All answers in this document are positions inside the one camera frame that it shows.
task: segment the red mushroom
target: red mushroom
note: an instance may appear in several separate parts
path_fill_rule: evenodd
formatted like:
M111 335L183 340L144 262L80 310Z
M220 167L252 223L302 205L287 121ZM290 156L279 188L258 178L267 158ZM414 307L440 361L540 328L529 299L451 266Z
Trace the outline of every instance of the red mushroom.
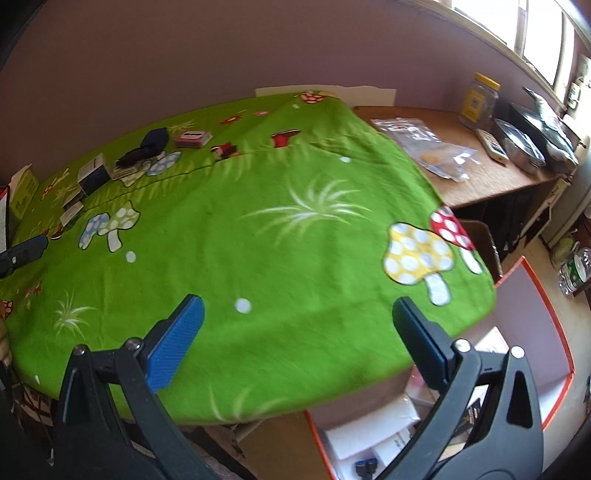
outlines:
M445 241L460 248L460 255L472 273L482 273L482 267L472 254L476 249L474 244L448 206L444 205L431 214L431 230Z
M273 145L275 148L286 147L290 143L290 138L300 133L301 130L287 130L285 132L279 132L278 134L271 135L273 139Z
M2 318L6 320L8 316L12 313L12 300L3 300L2 303L4 304L4 315L2 316Z
M307 92L301 93L300 98L304 103L308 103L309 105L313 105L314 103L321 102L324 99L323 95L318 95L312 90L308 90Z
M230 142L224 143L223 145L216 145L209 149L216 154L219 160L225 160L230 157L238 157L240 152L236 145L232 145Z
M220 121L220 125L229 125L232 122L237 122L238 120L240 120L242 118L242 115L234 115L231 116L230 118L226 118L225 120Z

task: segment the package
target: package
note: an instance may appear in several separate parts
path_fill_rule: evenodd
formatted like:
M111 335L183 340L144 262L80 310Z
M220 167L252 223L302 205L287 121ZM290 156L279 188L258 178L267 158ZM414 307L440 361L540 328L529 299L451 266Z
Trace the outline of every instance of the package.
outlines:
M61 204L61 207L64 209L65 212L72 205L81 201L84 197L84 192L82 191L80 186L78 186L76 190L74 190L69 195L67 195L66 198L64 198L64 202Z
M71 228L76 223L81 217L83 209L82 202L77 202L61 214L60 222L64 230Z
M439 398L439 392L427 386L416 365L411 369L404 393L412 400L415 407L433 408Z
M78 185L86 196L101 188L110 179L102 153L78 170Z
M212 139L211 132L192 131L183 132L179 137L174 139L174 144L177 147L201 148Z
M410 442L410 431L402 429L396 435L374 445L372 451L380 463L387 466L402 452L408 442Z
M39 181L33 175L31 166L21 168L10 180L10 212L18 220L21 220L35 192L39 188Z
M464 181L470 177L463 166L474 159L476 150L442 142L418 118L372 120L384 134L394 140L420 166L444 179Z
M342 460L370 449L419 419L410 398L400 395L359 419L327 430L326 438L335 457Z

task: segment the person's hand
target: person's hand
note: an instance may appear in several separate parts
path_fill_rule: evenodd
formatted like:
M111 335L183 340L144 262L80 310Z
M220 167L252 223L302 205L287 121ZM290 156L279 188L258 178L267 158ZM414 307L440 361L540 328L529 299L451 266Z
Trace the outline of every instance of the person's hand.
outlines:
M0 362L8 367L12 363L12 352L8 344L8 331L4 322L5 315L6 307L0 301Z

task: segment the small box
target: small box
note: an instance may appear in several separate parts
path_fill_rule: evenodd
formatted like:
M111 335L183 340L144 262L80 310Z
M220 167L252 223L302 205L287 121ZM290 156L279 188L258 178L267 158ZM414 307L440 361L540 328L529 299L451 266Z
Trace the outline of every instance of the small box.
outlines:
M38 188L39 181L33 175L30 165L21 168L12 176L9 207L16 219L21 220L25 215Z
M410 431L402 429L397 434L374 445L372 451L382 465L389 465L402 452L408 442L410 442Z
M64 230L71 228L76 223L78 218L80 218L83 209L84 206L82 205L82 202L77 202L61 214L60 222Z
M211 139L212 135L210 132L183 132L179 137L174 139L174 144L177 147L201 148Z
M102 153L78 170L78 185L86 196L98 190L110 179Z
M76 190L74 190L72 193L70 193L69 195L66 196L66 198L64 199L64 203L61 204L61 207L64 209L64 212L65 212L67 209L72 207L75 203L78 203L79 201L81 201L84 197L85 197L84 192L82 191L80 186L78 186L78 188Z
M335 456L342 460L383 442L419 419L410 398L400 395L361 418L326 430L326 438Z

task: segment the plastic bag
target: plastic bag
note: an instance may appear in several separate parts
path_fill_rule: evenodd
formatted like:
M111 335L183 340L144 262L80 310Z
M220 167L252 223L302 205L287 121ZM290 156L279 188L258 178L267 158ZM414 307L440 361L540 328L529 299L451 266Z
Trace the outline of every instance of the plastic bag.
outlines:
M442 142L418 118L372 120L372 123L420 166L444 179L468 180L464 164L467 160L479 163L473 158L476 150Z

